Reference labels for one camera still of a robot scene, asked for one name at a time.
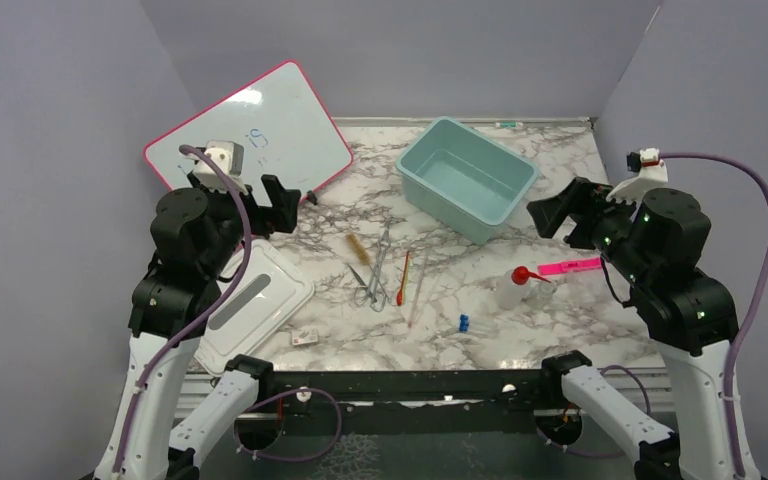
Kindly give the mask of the brown test tube brush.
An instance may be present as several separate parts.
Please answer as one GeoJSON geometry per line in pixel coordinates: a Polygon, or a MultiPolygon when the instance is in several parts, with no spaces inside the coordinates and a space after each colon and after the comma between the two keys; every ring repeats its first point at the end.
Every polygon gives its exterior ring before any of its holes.
{"type": "Polygon", "coordinates": [[[348,233],[345,236],[345,239],[347,244],[349,245],[350,250],[355,255],[359,264],[363,266],[371,267],[372,259],[366,247],[363,245],[360,239],[354,233],[348,233]]]}

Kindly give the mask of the small clear glass beaker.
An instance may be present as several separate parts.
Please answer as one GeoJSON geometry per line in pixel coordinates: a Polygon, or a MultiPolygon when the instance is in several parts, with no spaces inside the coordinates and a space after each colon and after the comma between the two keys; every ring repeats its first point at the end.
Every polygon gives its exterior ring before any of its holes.
{"type": "Polygon", "coordinates": [[[557,289],[557,282],[539,281],[532,290],[528,304],[534,311],[544,310],[552,303],[557,289]]]}

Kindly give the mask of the metal tweezers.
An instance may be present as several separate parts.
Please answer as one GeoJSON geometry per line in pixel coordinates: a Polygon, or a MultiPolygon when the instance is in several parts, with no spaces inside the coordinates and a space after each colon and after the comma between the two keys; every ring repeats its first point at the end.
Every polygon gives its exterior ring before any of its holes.
{"type": "Polygon", "coordinates": [[[360,286],[360,287],[364,287],[364,288],[366,288],[366,287],[367,287],[367,285],[366,285],[366,283],[363,281],[363,279],[361,278],[360,274],[359,274],[359,273],[358,273],[358,272],[357,272],[357,271],[356,271],[356,270],[355,270],[355,269],[354,269],[354,268],[353,268],[351,265],[349,265],[349,264],[346,264],[346,265],[347,265],[347,267],[349,268],[349,270],[350,270],[350,272],[351,272],[351,274],[352,274],[353,278],[354,278],[354,279],[357,281],[357,283],[359,284],[359,286],[360,286]]]}

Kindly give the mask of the white wash bottle red cap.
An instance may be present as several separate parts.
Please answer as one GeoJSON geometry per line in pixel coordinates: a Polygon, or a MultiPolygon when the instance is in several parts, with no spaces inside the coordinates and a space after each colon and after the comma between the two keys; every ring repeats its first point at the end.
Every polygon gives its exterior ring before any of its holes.
{"type": "Polygon", "coordinates": [[[494,288],[494,299],[499,308],[511,310],[517,307],[535,286],[551,284],[544,276],[526,266],[517,266],[499,277],[494,288]]]}

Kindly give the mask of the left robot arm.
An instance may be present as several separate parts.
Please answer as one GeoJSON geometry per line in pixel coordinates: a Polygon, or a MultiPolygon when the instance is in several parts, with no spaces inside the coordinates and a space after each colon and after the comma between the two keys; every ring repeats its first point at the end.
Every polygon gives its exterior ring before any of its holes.
{"type": "Polygon", "coordinates": [[[170,447],[178,397],[235,252],[254,236],[294,231],[302,194],[278,177],[261,182],[269,205],[237,191],[212,192],[196,179],[165,194],[150,233],[155,251],[131,297],[129,365],[113,432],[92,479],[193,478],[195,450],[170,447]]]}

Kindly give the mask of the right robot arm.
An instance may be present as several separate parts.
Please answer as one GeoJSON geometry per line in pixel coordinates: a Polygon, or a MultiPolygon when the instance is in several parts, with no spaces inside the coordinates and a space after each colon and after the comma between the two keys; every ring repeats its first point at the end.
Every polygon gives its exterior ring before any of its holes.
{"type": "Polygon", "coordinates": [[[668,428],[633,406],[573,351],[545,359],[539,398],[582,408],[621,448],[639,479],[756,479],[727,357],[736,307],[727,288],[697,265],[711,223],[690,194],[654,188],[617,202],[607,185],[577,177],[528,204],[537,232],[574,223],[567,244],[595,250],[629,285],[629,302],[667,369],[677,417],[668,428]]]}

